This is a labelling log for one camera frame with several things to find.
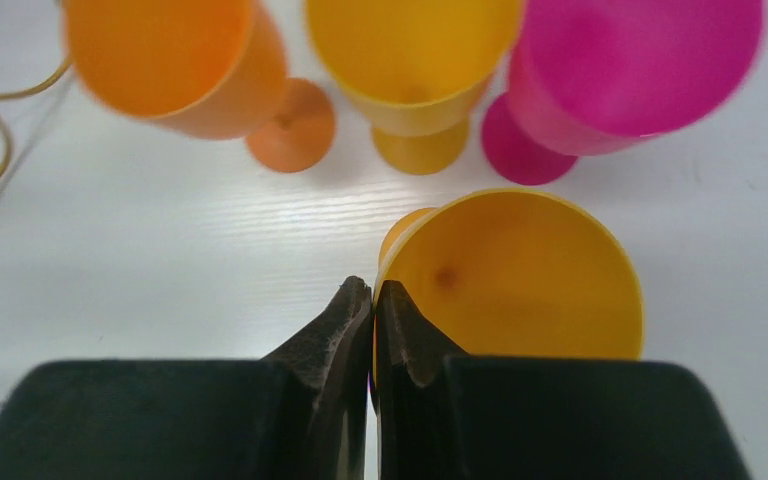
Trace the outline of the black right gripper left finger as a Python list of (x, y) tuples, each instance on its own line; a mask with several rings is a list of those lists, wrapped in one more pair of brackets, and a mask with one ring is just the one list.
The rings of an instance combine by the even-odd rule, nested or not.
[(246, 359), (63, 360), (0, 411), (0, 479), (360, 479), (372, 292)]

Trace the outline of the orange wine glass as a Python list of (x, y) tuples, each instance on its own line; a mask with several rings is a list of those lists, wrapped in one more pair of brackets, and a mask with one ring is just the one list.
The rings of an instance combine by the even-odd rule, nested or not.
[(332, 146), (325, 92), (289, 72), (258, 1), (65, 1), (76, 73), (106, 107), (205, 140), (243, 140), (254, 159), (306, 170)]

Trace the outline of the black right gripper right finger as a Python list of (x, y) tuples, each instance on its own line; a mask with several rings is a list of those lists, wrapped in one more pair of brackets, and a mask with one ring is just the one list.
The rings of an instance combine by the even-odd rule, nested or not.
[(706, 386), (671, 363), (467, 354), (387, 281), (376, 300), (383, 479), (746, 479)]

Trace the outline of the yellow wine glass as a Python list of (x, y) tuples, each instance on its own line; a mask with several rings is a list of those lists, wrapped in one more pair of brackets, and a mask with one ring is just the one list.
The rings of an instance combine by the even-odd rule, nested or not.
[(480, 190), (415, 210), (384, 236), (378, 283), (475, 355), (637, 360), (644, 296), (632, 260), (593, 215), (553, 194)]
[(470, 116), (518, 38), (523, 1), (308, 1), (325, 70), (392, 168), (430, 175), (464, 150)]

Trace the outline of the pink wine glass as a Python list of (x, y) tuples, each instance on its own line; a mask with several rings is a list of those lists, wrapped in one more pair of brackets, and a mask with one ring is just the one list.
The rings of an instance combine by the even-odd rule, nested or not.
[(543, 185), (584, 156), (670, 134), (726, 102), (760, 50), (758, 0), (531, 1), (481, 144), (505, 179)]

